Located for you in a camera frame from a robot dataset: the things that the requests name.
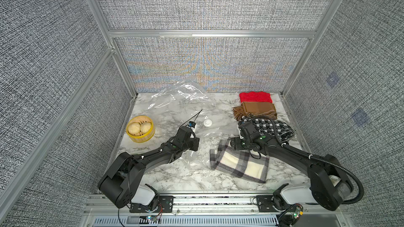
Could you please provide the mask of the black white houndstooth scarf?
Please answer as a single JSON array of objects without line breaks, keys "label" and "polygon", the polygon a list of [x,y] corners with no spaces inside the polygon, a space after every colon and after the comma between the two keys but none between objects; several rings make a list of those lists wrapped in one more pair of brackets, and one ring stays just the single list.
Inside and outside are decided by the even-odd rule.
[{"label": "black white houndstooth scarf", "polygon": [[275,131],[282,142],[287,142],[295,136],[295,131],[284,121],[267,116],[242,117],[239,125],[251,122],[261,135],[275,136]]}]

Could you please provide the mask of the grey cream plaid scarf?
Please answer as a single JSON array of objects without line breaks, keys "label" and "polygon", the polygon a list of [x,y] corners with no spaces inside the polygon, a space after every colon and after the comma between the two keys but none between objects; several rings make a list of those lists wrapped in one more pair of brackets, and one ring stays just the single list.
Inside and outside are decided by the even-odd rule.
[{"label": "grey cream plaid scarf", "polygon": [[212,170],[236,178],[261,184],[267,180],[269,157],[255,151],[232,150],[229,139],[222,139],[216,149],[209,151],[209,163]]}]

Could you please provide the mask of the brown striped fringed scarf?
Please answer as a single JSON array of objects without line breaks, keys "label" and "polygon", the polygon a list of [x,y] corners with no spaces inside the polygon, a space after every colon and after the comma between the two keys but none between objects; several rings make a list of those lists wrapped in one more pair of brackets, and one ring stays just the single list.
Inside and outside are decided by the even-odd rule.
[{"label": "brown striped fringed scarf", "polygon": [[243,117],[266,116],[277,119],[276,107],[269,102],[242,102],[240,106],[233,107],[234,118],[240,121]]}]

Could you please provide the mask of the clear plastic vacuum bag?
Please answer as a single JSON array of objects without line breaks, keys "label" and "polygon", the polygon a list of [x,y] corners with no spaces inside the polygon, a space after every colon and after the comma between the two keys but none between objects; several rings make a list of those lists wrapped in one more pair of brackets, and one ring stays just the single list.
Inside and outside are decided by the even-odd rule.
[{"label": "clear plastic vacuum bag", "polygon": [[[174,136],[184,122],[194,121],[200,138],[198,151],[188,150],[180,160],[194,169],[208,169],[209,151],[216,149],[222,139],[238,134],[232,108],[239,104],[237,93],[208,93],[194,80],[184,80],[155,94],[140,94],[133,113],[146,115],[155,124],[155,135],[146,143],[147,150]],[[210,119],[212,126],[205,127],[205,119]]]}]

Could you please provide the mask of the red knitted scarf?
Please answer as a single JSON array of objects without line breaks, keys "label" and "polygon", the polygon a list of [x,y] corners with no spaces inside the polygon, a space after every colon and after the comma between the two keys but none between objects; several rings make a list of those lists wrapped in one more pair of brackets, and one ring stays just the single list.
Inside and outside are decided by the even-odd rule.
[{"label": "red knitted scarf", "polygon": [[267,92],[242,92],[239,94],[241,103],[272,103],[271,94]]}]

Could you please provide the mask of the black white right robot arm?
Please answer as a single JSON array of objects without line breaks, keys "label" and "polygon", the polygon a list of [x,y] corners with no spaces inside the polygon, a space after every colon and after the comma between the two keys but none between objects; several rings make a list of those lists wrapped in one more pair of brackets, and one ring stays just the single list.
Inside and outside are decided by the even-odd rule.
[{"label": "black white right robot arm", "polygon": [[259,131],[251,121],[238,126],[239,136],[230,139],[233,150],[255,151],[259,156],[278,159],[306,175],[308,185],[279,187],[272,195],[272,206],[285,212],[293,205],[302,203],[320,205],[335,211],[340,205],[352,205],[362,200],[365,189],[362,182],[348,169],[341,166],[338,159],[330,154],[324,157],[299,150],[283,141],[279,128],[271,120],[271,130]]}]

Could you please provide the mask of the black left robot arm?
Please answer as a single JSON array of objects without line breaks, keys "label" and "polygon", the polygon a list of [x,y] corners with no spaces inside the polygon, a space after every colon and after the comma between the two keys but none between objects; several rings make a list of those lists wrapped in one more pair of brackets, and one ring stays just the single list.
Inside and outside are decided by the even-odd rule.
[{"label": "black left robot arm", "polygon": [[150,185],[141,185],[143,175],[176,161],[188,150],[197,151],[199,138],[195,129],[196,124],[190,122],[155,150],[141,154],[121,153],[98,182],[99,191],[119,209],[140,205],[147,211],[155,211],[159,192]]}]

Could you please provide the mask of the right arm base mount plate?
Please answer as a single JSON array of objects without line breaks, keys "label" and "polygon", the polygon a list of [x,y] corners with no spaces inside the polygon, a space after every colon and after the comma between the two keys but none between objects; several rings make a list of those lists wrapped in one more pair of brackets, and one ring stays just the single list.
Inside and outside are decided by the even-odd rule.
[{"label": "right arm base mount plate", "polygon": [[285,210],[278,196],[258,195],[255,199],[259,212],[283,212]]}]

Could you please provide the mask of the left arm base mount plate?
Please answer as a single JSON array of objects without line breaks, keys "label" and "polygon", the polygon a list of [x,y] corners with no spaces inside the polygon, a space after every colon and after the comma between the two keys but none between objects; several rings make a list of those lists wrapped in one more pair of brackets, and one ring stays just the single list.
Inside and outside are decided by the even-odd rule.
[{"label": "left arm base mount plate", "polygon": [[129,209],[130,213],[172,213],[174,205],[174,196],[161,196],[157,200],[152,200],[152,202],[145,206],[140,203],[133,203]]}]

